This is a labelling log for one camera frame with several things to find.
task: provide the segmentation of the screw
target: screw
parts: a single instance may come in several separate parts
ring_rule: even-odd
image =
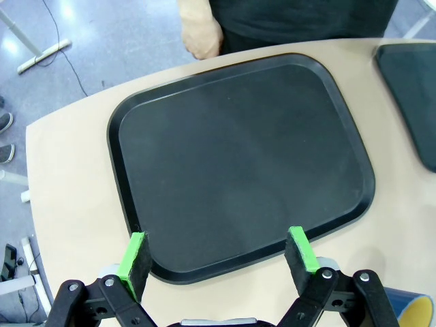
[[[332,272],[330,271],[330,270],[324,270],[323,272],[322,272],[322,276],[325,278],[325,279],[330,279],[330,278],[332,278],[332,276],[333,276],[333,274],[332,274]]]
[[[114,285],[114,279],[113,278],[108,278],[105,280],[104,285],[106,286],[112,286]]]
[[[73,292],[74,290],[77,290],[77,287],[79,287],[79,285],[77,285],[77,283],[71,284],[68,289]]]
[[[360,276],[361,281],[369,281],[369,275],[367,273],[362,273]]]

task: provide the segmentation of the gray floor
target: gray floor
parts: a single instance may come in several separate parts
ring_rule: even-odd
[[[57,20],[61,39],[73,40],[73,46],[66,53],[89,95],[193,61],[180,38],[176,0],[46,1]],[[42,1],[35,0],[29,5],[25,0],[5,0],[0,6],[41,48],[56,42],[55,27]],[[386,37],[404,35],[426,10],[420,0],[400,0]],[[435,40],[436,18],[416,37]],[[26,126],[84,95],[62,55],[49,67],[33,67],[18,76],[16,68],[29,59],[31,53],[2,23],[0,45],[0,95],[6,99],[5,109],[16,119],[11,129],[0,137],[0,145],[10,142],[16,145],[16,157],[0,169],[26,174]],[[0,262],[3,262],[6,243],[15,246],[19,256],[23,255],[20,239],[24,236],[31,237],[34,253],[39,253],[31,208],[20,202],[19,195],[24,190],[24,187],[0,183]],[[41,269],[39,258],[37,264]],[[27,273],[26,265],[17,270],[18,276]],[[22,297],[30,315],[37,307],[35,294],[28,289]],[[13,322],[25,321],[17,293],[0,297],[0,314]],[[42,310],[33,316],[34,321],[43,319]]]

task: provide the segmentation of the black shirt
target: black shirt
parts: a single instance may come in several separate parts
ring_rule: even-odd
[[[210,0],[228,31],[272,44],[381,37],[398,0]]]

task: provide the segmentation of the shoe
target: shoe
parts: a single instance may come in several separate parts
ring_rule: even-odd
[[[15,153],[15,146],[13,144],[0,146],[0,164],[7,164],[12,160]]]
[[[14,116],[12,116],[10,112],[0,116],[0,134],[9,128],[9,126],[12,125],[13,121]]]

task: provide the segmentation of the table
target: table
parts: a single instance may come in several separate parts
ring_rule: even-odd
[[[352,275],[373,269],[385,286],[436,296],[436,174],[418,159],[373,60],[379,44],[405,40],[328,40],[261,48],[175,67],[66,106],[27,128],[31,206],[50,288],[67,279],[92,283],[119,263],[129,242],[106,130],[132,93],[210,69],[282,53],[303,53],[330,71],[367,149],[376,190],[366,214],[313,243]],[[191,285],[149,277],[142,304],[158,326],[183,318],[257,317],[276,324],[297,297],[282,255]],[[324,314],[320,326],[342,326]],[[104,321],[102,326],[117,326]]]

